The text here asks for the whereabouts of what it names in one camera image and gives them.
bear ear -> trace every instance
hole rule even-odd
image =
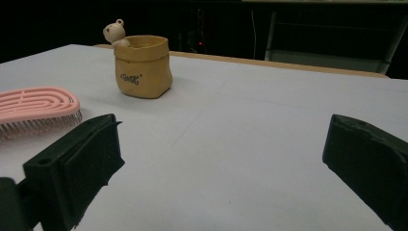
[[[116,23],[118,23],[118,24],[120,24],[120,25],[122,25],[122,26],[124,26],[124,24],[125,24],[122,19],[118,19],[118,20],[116,21]]]

pink hair brush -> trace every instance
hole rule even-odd
[[[57,87],[0,93],[0,140],[61,130],[81,122],[78,99]]]

dark background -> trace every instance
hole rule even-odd
[[[383,60],[407,7],[324,1],[13,2],[0,15],[0,63],[68,44],[108,43],[102,30],[118,18],[124,20],[127,36],[163,36],[173,51],[263,60],[272,12],[272,49]],[[407,37],[405,33],[387,71],[391,78],[408,79]]]

white table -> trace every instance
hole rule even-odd
[[[126,162],[76,230],[391,230],[321,160],[333,114],[408,141],[408,81],[170,57],[158,99],[122,94],[113,50],[0,64],[0,90],[59,86],[84,120],[115,114]],[[0,176],[66,131],[0,142]]]

bear figurine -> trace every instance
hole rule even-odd
[[[126,38],[125,29],[123,28],[124,22],[122,19],[118,19],[115,23],[111,23],[103,29],[103,35],[105,39],[116,48],[117,46],[129,46],[129,40]]]

